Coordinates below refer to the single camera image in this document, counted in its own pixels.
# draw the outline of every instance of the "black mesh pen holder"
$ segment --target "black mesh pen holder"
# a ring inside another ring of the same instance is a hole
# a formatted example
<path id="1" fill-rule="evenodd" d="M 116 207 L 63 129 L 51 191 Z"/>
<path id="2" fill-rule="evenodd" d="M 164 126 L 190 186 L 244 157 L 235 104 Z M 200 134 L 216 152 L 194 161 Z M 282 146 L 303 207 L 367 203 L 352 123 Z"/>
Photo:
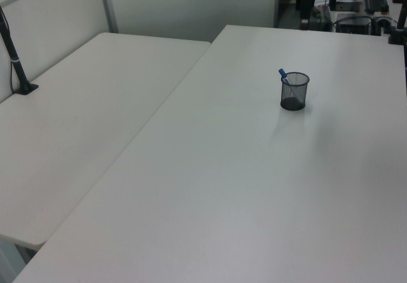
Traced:
<path id="1" fill-rule="evenodd" d="M 286 79 L 281 78 L 281 107 L 291 111 L 303 109 L 309 81 L 310 78 L 300 72 L 289 72 Z"/>

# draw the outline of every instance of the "table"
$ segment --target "table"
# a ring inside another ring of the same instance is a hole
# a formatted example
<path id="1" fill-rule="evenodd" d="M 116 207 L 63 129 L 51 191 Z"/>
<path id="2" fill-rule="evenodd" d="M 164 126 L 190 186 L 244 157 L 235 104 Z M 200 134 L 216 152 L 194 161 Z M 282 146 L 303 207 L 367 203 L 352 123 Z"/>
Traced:
<path id="1" fill-rule="evenodd" d="M 209 43 L 100 34 L 0 105 L 0 237 L 39 249 Z"/>
<path id="2" fill-rule="evenodd" d="M 361 6 L 360 6 L 360 11 L 359 13 L 354 13 L 354 12 L 347 12 L 347 11 L 331 11 L 331 19 L 332 22 L 337 21 L 337 16 L 339 13 L 346 13 L 346 14 L 351 14 L 351 15 L 363 15 L 363 16 L 370 16 L 370 17 L 390 17 L 395 21 L 399 20 L 399 15 L 400 15 L 400 11 L 401 11 L 401 4 L 397 4 L 397 3 L 393 3 L 392 0 L 387 0 L 387 4 L 389 5 L 389 14 L 388 15 L 382 15 L 380 12 L 376 12 L 374 15 L 369 15 L 367 14 L 364 10 L 365 10 L 365 2 L 364 0 L 361 0 Z M 393 26 L 396 26 L 395 21 L 388 19 L 390 21 L 390 24 Z M 389 36 L 388 34 L 383 34 L 382 32 L 382 36 L 385 36 L 386 38 Z"/>
<path id="3" fill-rule="evenodd" d="M 403 47 L 227 26 L 15 282 L 402 282 L 406 159 Z"/>

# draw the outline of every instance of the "white table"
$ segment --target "white table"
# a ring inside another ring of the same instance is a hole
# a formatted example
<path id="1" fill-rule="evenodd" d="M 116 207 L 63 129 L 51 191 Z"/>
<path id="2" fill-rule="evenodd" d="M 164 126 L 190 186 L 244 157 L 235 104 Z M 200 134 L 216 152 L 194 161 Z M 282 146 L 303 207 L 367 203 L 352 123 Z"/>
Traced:
<path id="1" fill-rule="evenodd" d="M 227 26 L 15 282 L 403 282 L 406 159 L 402 47 Z"/>
<path id="2" fill-rule="evenodd" d="M 364 0 L 361 0 L 361 1 L 362 2 L 361 2 L 361 5 L 360 5 L 359 13 L 354 13 L 354 12 L 351 12 L 351 11 L 331 11 L 332 22 L 337 21 L 337 16 L 340 13 L 342 13 L 342 14 L 350 14 L 350 15 L 357 15 L 357 16 L 361 16 L 361 15 L 366 16 L 367 15 L 367 16 L 370 16 L 372 18 L 373 17 L 390 17 L 393 20 L 395 20 L 395 21 L 393 21 L 391 19 L 388 19 L 388 21 L 390 21 L 390 24 L 393 25 L 393 26 L 395 26 L 396 22 L 399 20 L 399 15 L 400 15 L 400 11 L 401 11 L 401 4 L 393 3 L 392 0 L 387 0 L 387 4 L 389 5 L 389 14 L 382 15 L 380 12 L 376 12 L 373 15 L 369 15 L 364 11 L 366 9 L 365 1 Z M 383 34 L 383 32 L 382 32 L 382 36 L 385 36 L 387 38 L 389 35 L 388 34 Z"/>
<path id="3" fill-rule="evenodd" d="M 0 105 L 0 237 L 38 249 L 209 43 L 100 34 Z"/>

